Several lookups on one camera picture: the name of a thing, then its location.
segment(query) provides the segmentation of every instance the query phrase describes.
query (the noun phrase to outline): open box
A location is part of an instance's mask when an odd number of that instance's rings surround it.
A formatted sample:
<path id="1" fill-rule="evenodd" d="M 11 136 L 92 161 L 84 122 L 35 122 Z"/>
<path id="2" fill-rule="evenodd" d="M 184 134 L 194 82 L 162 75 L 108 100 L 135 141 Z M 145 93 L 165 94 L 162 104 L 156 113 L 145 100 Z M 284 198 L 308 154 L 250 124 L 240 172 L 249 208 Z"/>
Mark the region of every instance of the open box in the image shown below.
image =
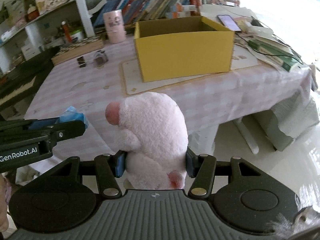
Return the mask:
<path id="1" fill-rule="evenodd" d="M 233 31 L 203 16 L 137 22 L 143 81 L 228 72 L 233 39 Z"/>

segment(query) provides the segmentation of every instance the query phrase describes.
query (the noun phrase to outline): pink container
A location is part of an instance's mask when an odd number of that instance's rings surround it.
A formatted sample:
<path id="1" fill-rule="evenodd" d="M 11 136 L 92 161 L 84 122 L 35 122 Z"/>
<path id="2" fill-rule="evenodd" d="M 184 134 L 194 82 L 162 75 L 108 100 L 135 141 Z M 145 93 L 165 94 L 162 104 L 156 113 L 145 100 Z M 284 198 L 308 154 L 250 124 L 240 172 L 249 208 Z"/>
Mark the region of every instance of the pink container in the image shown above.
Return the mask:
<path id="1" fill-rule="evenodd" d="M 124 30 L 121 10 L 104 13 L 103 20 L 111 43 L 120 43 L 125 40 L 126 31 Z"/>

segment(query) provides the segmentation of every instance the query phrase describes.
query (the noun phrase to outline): pink tablecloth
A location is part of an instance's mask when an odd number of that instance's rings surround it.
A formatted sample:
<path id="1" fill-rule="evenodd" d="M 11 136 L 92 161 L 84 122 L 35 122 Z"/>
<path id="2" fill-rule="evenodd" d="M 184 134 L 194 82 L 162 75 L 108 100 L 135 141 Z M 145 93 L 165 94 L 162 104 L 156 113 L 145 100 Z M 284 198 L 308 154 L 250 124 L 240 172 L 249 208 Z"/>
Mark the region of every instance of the pink tablecloth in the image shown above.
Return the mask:
<path id="1" fill-rule="evenodd" d="M 108 103 L 127 96 L 120 64 L 136 58 L 132 36 L 119 44 L 107 44 L 105 51 L 109 62 L 101 69 L 92 65 L 79 68 L 76 59 L 55 66 L 25 115 L 25 119 L 56 117 L 69 106 L 85 113 L 92 124 L 91 131 L 59 143 L 54 149 L 59 159 L 78 155 L 88 160 L 105 151 L 111 152 L 116 127 L 107 123 L 104 112 Z M 92 54 L 86 54 L 84 58 L 89 60 Z M 280 73 L 272 67 L 259 65 L 153 91 L 165 93 L 177 102 L 185 116 L 188 132 L 192 133 L 270 109 L 297 90 L 308 98 L 309 86 L 309 70 Z"/>

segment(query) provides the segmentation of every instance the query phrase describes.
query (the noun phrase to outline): smartphone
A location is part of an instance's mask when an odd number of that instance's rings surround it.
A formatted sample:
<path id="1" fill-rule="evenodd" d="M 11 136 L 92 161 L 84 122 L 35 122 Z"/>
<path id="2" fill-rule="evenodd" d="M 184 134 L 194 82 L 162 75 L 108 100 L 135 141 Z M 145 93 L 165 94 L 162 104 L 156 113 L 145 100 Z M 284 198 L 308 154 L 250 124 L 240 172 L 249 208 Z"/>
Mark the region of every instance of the smartphone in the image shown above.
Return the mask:
<path id="1" fill-rule="evenodd" d="M 241 29 L 230 15 L 217 15 L 217 17 L 221 21 L 221 23 L 228 29 L 234 32 L 241 32 Z"/>

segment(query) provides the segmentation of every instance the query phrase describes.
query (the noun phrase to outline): human hand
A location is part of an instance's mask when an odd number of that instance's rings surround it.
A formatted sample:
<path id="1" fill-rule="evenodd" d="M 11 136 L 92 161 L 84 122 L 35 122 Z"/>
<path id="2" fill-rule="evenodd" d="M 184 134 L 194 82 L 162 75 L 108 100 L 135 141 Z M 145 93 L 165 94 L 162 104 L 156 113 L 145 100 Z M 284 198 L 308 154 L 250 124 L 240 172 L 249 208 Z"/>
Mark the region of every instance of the human hand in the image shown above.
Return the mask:
<path id="1" fill-rule="evenodd" d="M 0 232 L 7 231 L 9 228 L 7 209 L 8 206 L 5 201 L 5 181 L 0 174 Z"/>

